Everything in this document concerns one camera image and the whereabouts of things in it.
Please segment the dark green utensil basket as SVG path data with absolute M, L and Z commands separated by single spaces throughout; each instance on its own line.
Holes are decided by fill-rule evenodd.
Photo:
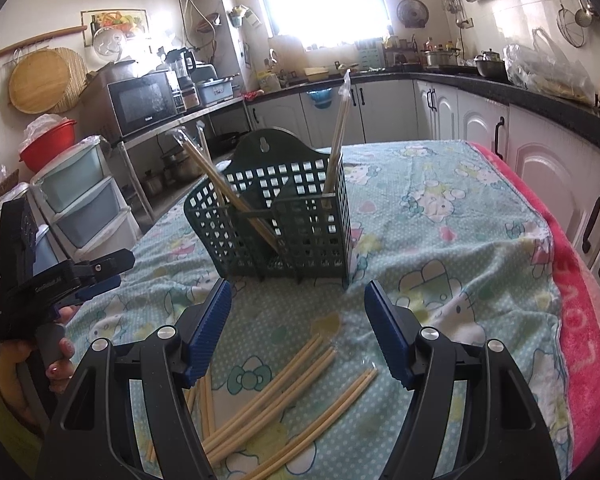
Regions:
M 293 278 L 348 284 L 352 256 L 342 159 L 334 192 L 325 193 L 329 154 L 281 128 L 243 136 L 220 173 L 274 232 L 265 243 L 227 198 L 218 201 L 204 174 L 184 202 L 184 216 L 223 278 Z

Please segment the plastic drawer cabinet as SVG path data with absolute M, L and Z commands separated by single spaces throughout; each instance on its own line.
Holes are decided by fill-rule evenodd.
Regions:
M 107 166 L 98 136 L 56 156 L 29 183 L 0 197 L 25 198 L 36 227 L 35 272 L 71 258 L 95 260 L 131 249 L 142 237 L 132 209 Z

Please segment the pink towel blanket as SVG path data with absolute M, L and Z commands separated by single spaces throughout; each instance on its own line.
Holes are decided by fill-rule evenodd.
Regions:
M 553 235 L 553 280 L 562 300 L 559 344 L 566 359 L 574 437 L 569 477 L 600 479 L 600 285 L 532 189 L 493 152 L 477 143 L 471 146 L 524 196 Z

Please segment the red plastic basin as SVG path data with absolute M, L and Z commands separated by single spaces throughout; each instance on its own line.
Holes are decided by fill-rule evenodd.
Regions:
M 67 119 L 42 133 L 20 151 L 20 160 L 34 174 L 76 143 L 76 121 Z

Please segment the metal shelf rack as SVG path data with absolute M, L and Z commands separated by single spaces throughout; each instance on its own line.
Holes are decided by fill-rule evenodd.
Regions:
M 175 188 L 165 188 L 163 191 L 159 192 L 156 197 L 149 198 L 145 193 L 143 185 L 140 183 L 140 177 L 142 175 L 136 170 L 130 156 L 130 151 L 133 148 L 137 148 L 150 141 L 159 143 L 166 134 L 170 136 L 175 146 L 182 148 L 182 141 L 193 141 L 194 134 L 188 132 L 188 127 L 195 130 L 196 122 L 198 122 L 198 120 L 203 120 L 211 114 L 236 105 L 240 105 L 244 115 L 248 116 L 245 99 L 242 96 L 236 96 L 236 98 L 230 98 L 201 108 L 200 110 L 193 110 L 192 112 L 175 117 L 168 122 L 164 122 L 151 129 L 143 130 L 132 136 L 127 136 L 126 138 L 117 141 L 112 146 L 112 154 L 121 159 L 126 177 L 130 180 L 132 189 L 140 201 L 140 211 L 135 217 L 142 226 L 153 226 L 157 220 L 189 192 L 194 184 L 193 182 L 185 182 L 178 184 Z

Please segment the stainless steel pot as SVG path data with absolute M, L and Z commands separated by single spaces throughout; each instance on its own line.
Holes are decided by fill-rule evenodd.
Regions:
M 168 182 L 186 184 L 194 182 L 201 175 L 196 162 L 186 151 L 170 151 L 162 155 L 161 159 Z

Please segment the round bamboo tray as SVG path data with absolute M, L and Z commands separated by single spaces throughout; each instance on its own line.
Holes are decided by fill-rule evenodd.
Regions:
M 9 102 L 27 115 L 68 112 L 79 102 L 86 74 L 84 59 L 71 49 L 35 51 L 22 58 L 12 71 Z

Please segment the black microwave oven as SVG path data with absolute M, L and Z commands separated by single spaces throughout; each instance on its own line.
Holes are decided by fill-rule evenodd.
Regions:
M 102 136 L 115 144 L 184 110 L 178 80 L 170 70 L 113 81 L 99 74 L 80 95 L 79 126 L 84 136 Z

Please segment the black blender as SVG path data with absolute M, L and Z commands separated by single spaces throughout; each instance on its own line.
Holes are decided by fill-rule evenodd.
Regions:
M 193 81 L 193 72 L 196 70 L 193 52 L 187 48 L 173 49 L 166 54 L 166 62 L 178 78 L 184 110 L 200 107 L 200 97 Z

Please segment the blue hanging basket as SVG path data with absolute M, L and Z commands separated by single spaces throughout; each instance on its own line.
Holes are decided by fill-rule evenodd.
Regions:
M 332 88 L 309 91 L 306 95 L 318 110 L 327 110 L 332 105 Z

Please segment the plastic bag of food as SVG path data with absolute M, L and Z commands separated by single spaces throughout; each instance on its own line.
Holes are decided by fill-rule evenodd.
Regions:
M 508 80 L 546 96 L 592 107 L 595 88 L 579 61 L 570 61 L 541 27 L 532 30 L 532 47 L 506 44 L 502 54 Z

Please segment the hanging strainer ladle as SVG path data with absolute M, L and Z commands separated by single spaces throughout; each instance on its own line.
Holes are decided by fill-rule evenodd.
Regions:
M 564 5 L 564 0 L 558 0 L 557 28 L 568 44 L 576 49 L 581 49 L 586 44 L 584 28 L 576 21 L 576 16 Z

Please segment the hanging steel ladle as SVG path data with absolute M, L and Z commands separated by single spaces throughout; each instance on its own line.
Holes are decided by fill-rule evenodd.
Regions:
M 582 28 L 588 28 L 593 24 L 593 14 L 583 0 L 578 0 L 576 22 Z

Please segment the wall fan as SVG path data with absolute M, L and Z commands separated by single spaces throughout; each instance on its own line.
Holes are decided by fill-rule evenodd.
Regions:
M 396 17 L 405 28 L 425 28 L 429 10 L 420 0 L 401 0 L 396 6 Z

